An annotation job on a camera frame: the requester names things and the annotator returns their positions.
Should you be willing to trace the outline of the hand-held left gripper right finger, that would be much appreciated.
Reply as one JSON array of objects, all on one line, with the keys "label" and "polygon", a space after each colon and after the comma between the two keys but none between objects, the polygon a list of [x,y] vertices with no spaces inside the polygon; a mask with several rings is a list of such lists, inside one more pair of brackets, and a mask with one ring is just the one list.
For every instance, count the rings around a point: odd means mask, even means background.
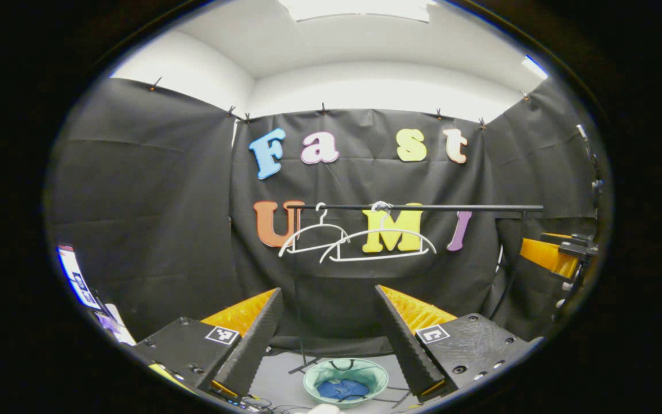
[{"label": "hand-held left gripper right finger", "polygon": [[375,293],[381,328],[421,403],[484,383],[520,364],[541,343],[478,313],[455,317],[382,285]]}]

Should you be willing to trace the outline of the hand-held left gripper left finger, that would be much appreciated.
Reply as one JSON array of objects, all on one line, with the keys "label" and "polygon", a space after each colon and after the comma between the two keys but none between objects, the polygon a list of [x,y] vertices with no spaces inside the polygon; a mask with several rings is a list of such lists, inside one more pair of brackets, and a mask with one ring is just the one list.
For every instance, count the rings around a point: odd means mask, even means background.
[{"label": "hand-held left gripper left finger", "polygon": [[132,347],[174,382],[223,397],[244,397],[283,316],[274,288],[203,320],[179,317]]}]

